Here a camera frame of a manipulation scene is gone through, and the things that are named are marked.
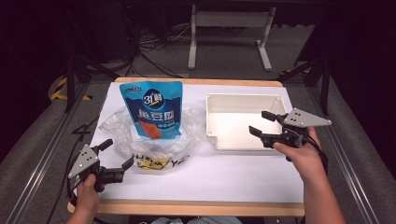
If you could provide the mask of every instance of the metal stand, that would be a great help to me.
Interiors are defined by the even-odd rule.
[[[304,63],[291,71],[283,71],[284,75],[276,79],[276,81],[284,82],[287,79],[302,73],[304,70],[311,68],[308,72],[308,76],[304,79],[304,84],[306,87],[315,87],[318,83],[320,77],[322,78],[322,86],[320,91],[320,108],[323,113],[327,116],[327,102],[329,96],[329,85],[330,85],[330,72],[328,68],[327,60],[316,59],[308,63]]]
[[[272,7],[269,12],[219,12],[219,11],[197,11],[196,6],[192,6],[191,12],[191,45],[189,57],[189,69],[195,68],[197,53],[197,26],[212,27],[253,27],[264,28],[261,40],[257,40],[257,47],[262,57],[265,71],[271,71],[272,67],[265,51],[265,43],[271,29],[271,24],[275,16],[276,8]]]
[[[78,78],[79,83],[89,83],[91,81],[92,77],[90,71],[87,69],[87,65],[92,66],[111,78],[116,79],[120,77],[118,74],[108,70],[101,64],[93,62],[84,56],[75,55],[71,57],[67,64],[67,107],[64,111],[65,113],[70,111],[76,101],[75,92],[77,82],[75,81],[75,76]]]

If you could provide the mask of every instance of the dark background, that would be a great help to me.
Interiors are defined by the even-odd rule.
[[[332,78],[396,176],[394,9],[374,1],[349,2],[334,11],[326,29],[313,32],[301,59],[331,49]],[[170,27],[189,22],[190,13],[190,6],[1,1],[0,161],[50,104],[49,87],[71,55],[99,63],[133,58],[142,27],[165,38]],[[274,24],[317,24],[321,14],[315,7],[278,7]]]

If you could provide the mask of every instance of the human hand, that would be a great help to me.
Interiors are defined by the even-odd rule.
[[[313,127],[308,127],[307,130],[309,136],[311,136],[320,147],[315,129]],[[302,147],[296,148],[275,142],[273,147],[291,159],[304,182],[323,176],[326,177],[320,156],[311,144],[306,143]]]
[[[84,182],[77,186],[77,210],[82,210],[85,213],[95,213],[99,210],[99,197],[94,189],[96,176],[90,174]]]

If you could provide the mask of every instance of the forearm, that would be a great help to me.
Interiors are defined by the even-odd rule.
[[[304,182],[305,222],[346,223],[326,175]]]

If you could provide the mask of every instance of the transparent plastic bag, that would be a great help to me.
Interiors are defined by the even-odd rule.
[[[115,149],[126,159],[134,157],[134,166],[167,170],[184,162],[205,140],[205,109],[183,105],[181,135],[175,139],[150,139],[137,134],[126,106],[106,119],[99,129],[111,137]]]

